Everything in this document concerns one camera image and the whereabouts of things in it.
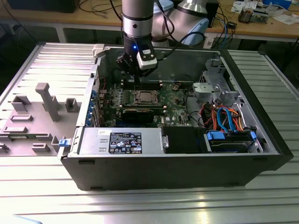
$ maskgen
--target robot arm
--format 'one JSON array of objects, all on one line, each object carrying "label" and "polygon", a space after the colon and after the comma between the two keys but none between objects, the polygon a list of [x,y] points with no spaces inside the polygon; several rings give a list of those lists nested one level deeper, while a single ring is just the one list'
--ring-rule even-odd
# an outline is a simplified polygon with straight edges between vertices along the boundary
[{"label": "robot arm", "polygon": [[[177,9],[173,8],[171,1],[164,2],[172,6],[168,6],[165,13],[175,26],[172,37],[168,38],[181,40],[190,32],[205,32],[208,26],[208,19],[204,18],[206,0],[185,0]],[[152,35],[164,35],[168,31],[163,15],[157,13],[157,8],[154,13],[154,0],[122,0],[122,10],[124,54],[116,62],[125,73],[134,76],[138,83],[139,77],[149,75],[158,65]],[[193,34],[185,38],[183,43],[190,45],[202,40],[201,35]]]}]

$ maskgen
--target blue latch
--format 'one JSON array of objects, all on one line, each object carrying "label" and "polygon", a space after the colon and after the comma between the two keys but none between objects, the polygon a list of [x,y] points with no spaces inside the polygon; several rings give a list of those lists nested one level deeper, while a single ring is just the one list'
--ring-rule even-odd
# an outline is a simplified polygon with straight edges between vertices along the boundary
[{"label": "blue latch", "polygon": [[225,139],[223,132],[208,132],[208,134],[206,134],[206,135],[207,135],[208,140],[212,140],[212,139],[224,140]]},{"label": "blue latch", "polygon": [[88,125],[88,126],[90,126],[90,124],[91,124],[90,120],[89,120],[89,119],[86,119],[86,120],[85,120],[85,124]]},{"label": "blue latch", "polygon": [[253,140],[256,140],[256,133],[255,132],[250,132],[250,135]]},{"label": "blue latch", "polygon": [[92,90],[92,97],[97,96],[97,92],[95,90]]},{"label": "blue latch", "polygon": [[92,118],[93,113],[87,113],[86,117],[87,118]]},{"label": "blue latch", "polygon": [[70,147],[71,146],[71,139],[61,139],[61,140],[59,140],[58,145],[60,147]]}]

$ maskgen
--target metal slotted surface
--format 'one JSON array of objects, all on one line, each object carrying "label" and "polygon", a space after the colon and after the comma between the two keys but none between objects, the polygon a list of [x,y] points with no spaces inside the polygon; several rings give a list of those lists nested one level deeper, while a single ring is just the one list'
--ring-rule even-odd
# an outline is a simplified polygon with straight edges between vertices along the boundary
[{"label": "metal slotted surface", "polygon": [[297,90],[267,56],[255,51],[229,53],[288,147],[293,152],[299,150]]},{"label": "metal slotted surface", "polygon": [[[270,72],[266,61],[256,62]],[[243,65],[251,66],[249,61]],[[282,81],[267,81],[268,85],[256,79],[249,82],[256,88],[262,86],[260,92],[266,92],[265,86],[285,87]],[[271,115],[273,105],[267,106]],[[275,110],[284,111],[283,107]],[[286,137],[295,138],[290,126],[285,128]],[[0,213],[18,214],[44,224],[296,223],[298,141],[287,142],[295,156],[293,160],[277,171],[262,173],[245,187],[234,188],[81,191],[57,157],[0,157]]]},{"label": "metal slotted surface", "polygon": [[35,91],[39,82],[50,85],[49,92],[56,96],[58,102],[75,98],[81,103],[91,67],[95,63],[92,49],[92,44],[46,43],[37,46],[1,103],[0,129],[14,109],[10,102],[16,95],[26,95],[29,101],[42,102],[41,96]]}]

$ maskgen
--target warning label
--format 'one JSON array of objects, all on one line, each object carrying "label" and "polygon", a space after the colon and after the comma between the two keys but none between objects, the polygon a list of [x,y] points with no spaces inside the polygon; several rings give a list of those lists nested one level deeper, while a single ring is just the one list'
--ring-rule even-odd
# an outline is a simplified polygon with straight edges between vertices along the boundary
[{"label": "warning label", "polygon": [[110,154],[141,154],[141,133],[111,133]]}]

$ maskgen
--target floor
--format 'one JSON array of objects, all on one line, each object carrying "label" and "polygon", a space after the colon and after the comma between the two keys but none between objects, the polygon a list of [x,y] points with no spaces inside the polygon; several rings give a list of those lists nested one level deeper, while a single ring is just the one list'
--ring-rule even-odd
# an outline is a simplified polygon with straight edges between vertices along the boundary
[{"label": "floor", "polygon": [[[28,32],[38,42],[58,42],[56,31],[53,28],[44,27],[25,27]],[[28,35],[22,27],[14,27],[15,35],[9,36],[3,33],[0,27],[0,92],[3,92],[10,80],[16,74],[20,66],[24,63],[31,50],[35,47],[36,42]],[[121,37],[117,31],[92,31],[85,29],[66,29],[66,35],[69,42],[73,43],[107,43],[120,44]],[[240,49],[240,50],[261,50],[272,59],[279,67],[285,58],[288,58],[290,49],[293,47],[288,43],[282,42],[260,42],[252,40],[233,40],[231,44],[227,44],[224,48]],[[284,74],[288,79],[299,87],[296,80],[299,65],[299,54],[293,58],[289,66],[285,69]]]}]

